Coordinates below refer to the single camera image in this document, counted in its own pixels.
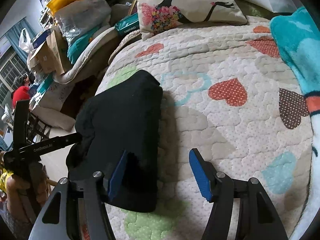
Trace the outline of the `operator left hand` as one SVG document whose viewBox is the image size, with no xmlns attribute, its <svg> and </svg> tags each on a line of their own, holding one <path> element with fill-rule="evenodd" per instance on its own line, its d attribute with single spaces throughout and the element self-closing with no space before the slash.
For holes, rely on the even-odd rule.
<svg viewBox="0 0 320 240">
<path fill-rule="evenodd" d="M 42 168 L 39 173 L 40 182 L 35 190 L 35 200 L 43 207 L 48 199 L 48 185 L 47 185 L 47 174 Z M 12 174 L 6 183 L 6 194 L 7 194 L 7 208 L 9 213 L 17 220 L 22 222 L 31 222 L 30 215 L 27 211 L 32 210 L 29 198 L 27 196 L 27 189 L 30 188 L 30 184 L 24 181 L 19 176 Z"/>
</svg>

